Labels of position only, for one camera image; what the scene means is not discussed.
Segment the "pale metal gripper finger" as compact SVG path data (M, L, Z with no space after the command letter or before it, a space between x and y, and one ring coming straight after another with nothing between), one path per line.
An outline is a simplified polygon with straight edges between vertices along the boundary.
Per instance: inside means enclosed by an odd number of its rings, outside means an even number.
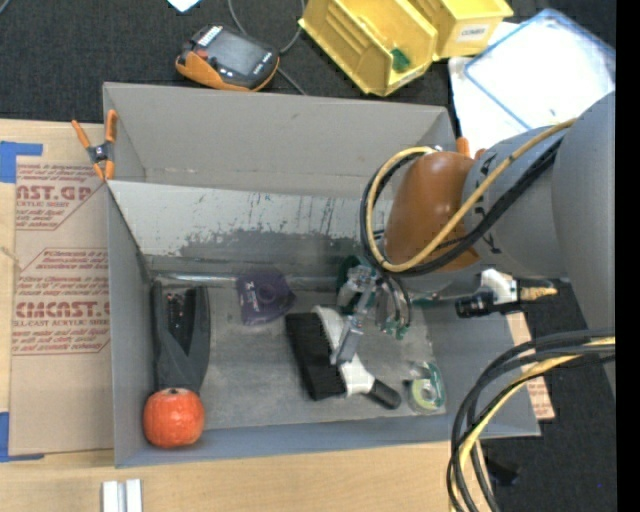
M337 305L340 308L357 308L361 299L371 295L375 285L375 271L364 265L350 267L346 271L344 283L339 287Z
M363 321L354 316L338 315L331 328L331 362L337 366L351 362L363 336Z

